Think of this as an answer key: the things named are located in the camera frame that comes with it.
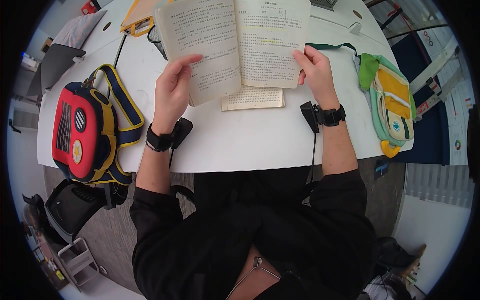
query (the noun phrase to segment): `sleeve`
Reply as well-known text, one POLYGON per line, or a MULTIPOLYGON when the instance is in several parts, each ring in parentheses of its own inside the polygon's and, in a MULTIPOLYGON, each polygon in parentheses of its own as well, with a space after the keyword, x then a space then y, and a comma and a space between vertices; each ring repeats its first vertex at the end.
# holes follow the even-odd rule
POLYGON ((319 211, 338 209, 364 216, 367 189, 360 171, 324 176, 310 195, 310 205, 319 211))
MULTIPOLYGON (((365 216, 367 189, 359 170, 323 177, 310 204, 323 220, 321 231, 335 249, 332 257, 338 257, 335 268, 344 274, 338 281, 349 282, 350 295, 358 295, 372 279, 377 257, 377 237, 365 216)), ((342 290, 339 283, 330 284, 342 290)))
POLYGON ((130 217, 137 228, 137 246, 152 233, 167 235, 183 221, 177 198, 140 188, 135 188, 130 217))

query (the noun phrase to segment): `mesh basket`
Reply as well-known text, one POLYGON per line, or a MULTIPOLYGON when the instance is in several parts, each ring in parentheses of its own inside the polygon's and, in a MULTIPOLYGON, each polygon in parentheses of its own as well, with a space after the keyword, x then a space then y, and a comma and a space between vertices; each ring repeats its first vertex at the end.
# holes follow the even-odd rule
POLYGON ((333 11, 333 6, 338 0, 310 0, 312 5, 333 11))
POLYGON ((165 49, 163 49, 162 42, 160 41, 160 34, 156 29, 156 25, 153 25, 153 27, 150 28, 147 38, 148 38, 148 41, 150 43, 153 43, 155 47, 160 51, 160 53, 162 53, 163 58, 165 60, 168 60, 167 55, 165 54, 165 49))

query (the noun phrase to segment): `person's right hand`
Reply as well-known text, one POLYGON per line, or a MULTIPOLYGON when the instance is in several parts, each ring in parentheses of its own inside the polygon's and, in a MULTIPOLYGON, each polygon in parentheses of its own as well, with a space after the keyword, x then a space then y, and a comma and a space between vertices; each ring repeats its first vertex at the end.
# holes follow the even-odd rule
POLYGON ((299 84, 303 85, 305 78, 307 79, 307 84, 320 108, 322 110, 339 109, 340 103, 333 85, 332 67, 328 57, 308 45, 305 46, 305 53, 295 50, 293 57, 303 68, 300 72, 299 84))

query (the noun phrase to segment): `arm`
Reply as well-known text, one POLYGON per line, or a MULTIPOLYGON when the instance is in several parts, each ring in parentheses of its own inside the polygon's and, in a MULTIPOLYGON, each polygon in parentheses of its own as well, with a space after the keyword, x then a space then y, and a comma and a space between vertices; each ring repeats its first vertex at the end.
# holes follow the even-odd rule
MULTIPOLYGON (((339 109, 340 103, 333 85, 328 57, 310 46, 305 46, 304 54, 297 50, 293 56, 303 68, 300 72, 299 84, 303 85, 305 78, 307 79, 313 97, 322 110, 339 109)), ((323 135, 324 175, 341 174, 358 169, 357 156, 344 121, 340 121, 338 126, 323 126, 323 135)))
MULTIPOLYGON (((172 133, 175 123, 187 109, 188 84, 192 73, 189 64, 201 59, 201 55, 180 58, 169 63, 157 79, 152 122, 152 131, 155 134, 172 133)), ((156 152, 145 147, 138 170, 133 204, 130 207, 130 217, 137 229, 135 249, 141 248, 153 233, 156 238, 165 236, 183 220, 178 199, 169 195, 168 161, 168 151, 156 152)))
MULTIPOLYGON (((156 81, 155 114, 152 131, 156 135, 170 134, 188 106, 188 84, 192 69, 202 55, 189 55, 169 63, 156 81)), ((156 152, 145 146, 135 186, 151 192, 170 192, 169 152, 156 152)))
MULTIPOLYGON (((308 80, 321 109, 339 109, 328 58, 310 46, 305 47, 305 54, 296 51, 294 57, 303 67, 299 84, 303 85, 305 78, 308 80)), ((338 126, 324 126, 323 135, 322 169, 325 176, 313 189, 310 205, 322 216, 321 230, 345 258, 338 264, 338 269, 352 270, 352 266, 356 269, 355 272, 346 272, 344 280, 356 283, 352 287, 357 289, 354 293, 357 295, 370 281, 376 259, 375 229, 365 216, 367 190, 358 170, 346 123, 340 121, 338 126)))

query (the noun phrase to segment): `floor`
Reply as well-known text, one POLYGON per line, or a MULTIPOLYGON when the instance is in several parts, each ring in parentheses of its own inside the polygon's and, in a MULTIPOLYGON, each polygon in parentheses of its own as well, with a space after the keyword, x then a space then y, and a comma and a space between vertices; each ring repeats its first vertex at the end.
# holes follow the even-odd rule
MULTIPOLYGON (((387 174, 373 179, 373 170, 381 157, 359 160, 359 169, 368 192, 366 216, 375 227, 378 237, 390 236, 393 232, 400 200, 402 197, 405 164, 391 163, 387 174)), ((321 166, 315 167, 315 180, 322 177, 321 166)), ((45 167, 45 181, 51 194, 63 179, 55 168, 45 167)), ((192 174, 171 174, 171 184, 180 184, 193 190, 192 174)), ((107 278, 140 294, 133 278, 132 253, 136 244, 136 231, 129 215, 132 205, 133 185, 123 205, 112 210, 100 209, 82 228, 79 237, 84 238, 95 261, 103 266, 107 278)), ((183 196, 179 197, 184 218, 195 211, 195 207, 183 196)))

